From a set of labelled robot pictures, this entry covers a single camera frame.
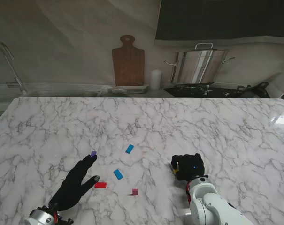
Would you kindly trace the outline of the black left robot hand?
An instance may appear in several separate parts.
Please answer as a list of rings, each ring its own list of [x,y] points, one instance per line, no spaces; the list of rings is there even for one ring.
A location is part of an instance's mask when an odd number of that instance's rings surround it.
[[[49,209],[65,211],[72,208],[100,180],[100,177],[95,175],[82,184],[84,177],[96,159],[96,155],[87,155],[83,160],[76,163],[62,182],[58,191],[51,198],[48,205]]]

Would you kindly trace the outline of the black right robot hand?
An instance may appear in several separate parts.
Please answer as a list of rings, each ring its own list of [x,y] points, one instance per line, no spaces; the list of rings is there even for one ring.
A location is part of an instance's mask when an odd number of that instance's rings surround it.
[[[205,172],[204,162],[199,153],[195,155],[173,155],[171,165],[178,180],[191,181],[197,177],[202,177]]]

